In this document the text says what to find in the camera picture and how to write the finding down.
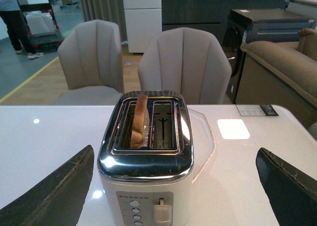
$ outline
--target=dark cabinet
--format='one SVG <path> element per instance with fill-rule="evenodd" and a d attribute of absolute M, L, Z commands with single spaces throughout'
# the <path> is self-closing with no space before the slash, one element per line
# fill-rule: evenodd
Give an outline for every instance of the dark cabinet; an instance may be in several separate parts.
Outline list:
<path fill-rule="evenodd" d="M 285 0 L 162 0 L 162 30 L 201 29 L 213 33 L 222 43 L 230 10 L 285 6 Z"/>

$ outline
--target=black appliance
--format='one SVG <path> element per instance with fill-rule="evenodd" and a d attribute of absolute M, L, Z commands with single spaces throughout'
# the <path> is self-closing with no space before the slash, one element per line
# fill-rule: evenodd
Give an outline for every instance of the black appliance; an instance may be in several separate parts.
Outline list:
<path fill-rule="evenodd" d="M 222 48 L 232 67 L 227 95 L 235 104 L 242 76 L 245 53 L 242 43 L 263 40 L 271 42 L 299 41 L 298 31 L 309 28 L 313 20 L 282 9 L 234 9 L 228 17 Z"/>

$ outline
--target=sneaker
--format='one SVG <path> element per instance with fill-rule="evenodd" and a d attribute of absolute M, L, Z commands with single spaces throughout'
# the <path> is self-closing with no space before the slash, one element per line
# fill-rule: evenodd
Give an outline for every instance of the sneaker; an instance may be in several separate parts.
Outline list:
<path fill-rule="evenodd" d="M 43 55 L 44 55 L 44 53 L 34 53 L 34 54 L 29 53 L 28 58 L 32 60 L 32 59 L 42 57 Z"/>

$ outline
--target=brown sofa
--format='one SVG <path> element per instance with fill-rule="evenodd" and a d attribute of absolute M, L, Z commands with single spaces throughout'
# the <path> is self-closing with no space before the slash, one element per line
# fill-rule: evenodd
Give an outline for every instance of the brown sofa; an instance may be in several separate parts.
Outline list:
<path fill-rule="evenodd" d="M 246 59 L 236 103 L 284 106 L 309 128 L 317 122 L 317 31 L 299 34 L 299 42 L 241 46 Z"/>

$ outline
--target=toaster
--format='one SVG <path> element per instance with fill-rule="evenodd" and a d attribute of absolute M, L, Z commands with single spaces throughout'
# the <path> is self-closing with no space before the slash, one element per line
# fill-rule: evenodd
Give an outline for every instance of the toaster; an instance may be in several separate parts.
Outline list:
<path fill-rule="evenodd" d="M 130 147 L 138 95 L 146 95 L 144 143 Z M 183 97 L 135 91 L 117 102 L 97 159 L 117 226 L 183 226 L 189 215 L 194 167 L 192 132 Z"/>

